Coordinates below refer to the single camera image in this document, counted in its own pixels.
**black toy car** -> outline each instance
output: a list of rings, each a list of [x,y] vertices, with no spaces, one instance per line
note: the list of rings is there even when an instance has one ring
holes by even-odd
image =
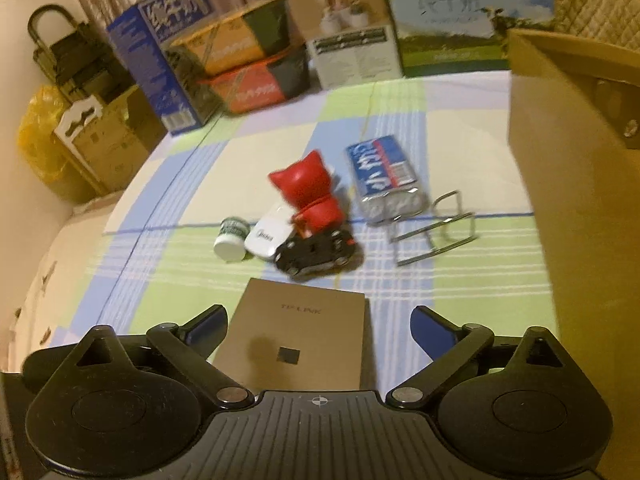
[[[336,229],[303,238],[295,235],[276,249],[275,264],[290,276],[343,267],[354,255],[351,233]]]

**plastic bag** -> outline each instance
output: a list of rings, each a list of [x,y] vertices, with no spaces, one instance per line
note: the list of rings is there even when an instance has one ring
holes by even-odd
[[[80,204],[96,193],[66,158],[64,147],[52,138],[68,106],[57,87],[42,86],[20,122],[17,144],[33,172],[50,190],[63,200]]]

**green milk box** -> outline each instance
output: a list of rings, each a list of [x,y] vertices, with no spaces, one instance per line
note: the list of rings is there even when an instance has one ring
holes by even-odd
[[[406,76],[508,68],[508,30],[552,30],[554,0],[389,0]]]

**red toy figure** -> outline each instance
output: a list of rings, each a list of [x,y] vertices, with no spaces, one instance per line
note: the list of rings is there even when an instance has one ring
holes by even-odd
[[[292,221],[302,232],[317,234],[344,223],[340,204],[331,194],[331,175],[318,150],[286,170],[270,173],[269,179],[284,199],[298,209]]]

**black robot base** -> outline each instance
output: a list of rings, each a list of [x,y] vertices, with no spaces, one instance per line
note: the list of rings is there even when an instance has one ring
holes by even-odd
[[[434,361],[393,388],[254,397],[207,361],[226,335],[212,306],[183,326],[95,326],[2,376],[4,472],[64,478],[597,480],[608,408],[540,327],[495,336],[424,306]]]

